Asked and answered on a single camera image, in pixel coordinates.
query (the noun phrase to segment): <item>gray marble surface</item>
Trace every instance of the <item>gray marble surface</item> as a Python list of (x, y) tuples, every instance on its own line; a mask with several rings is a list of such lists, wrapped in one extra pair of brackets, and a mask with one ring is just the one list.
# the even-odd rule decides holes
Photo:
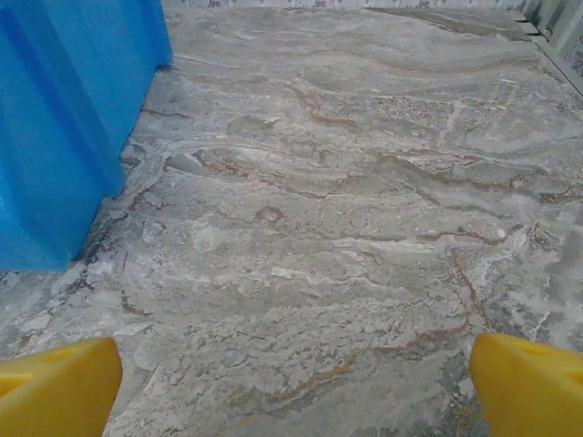
[(485, 436), (478, 332), (583, 350), (583, 105), (509, 17), (166, 13), (127, 186), (0, 274), (0, 358), (114, 336), (109, 437)]

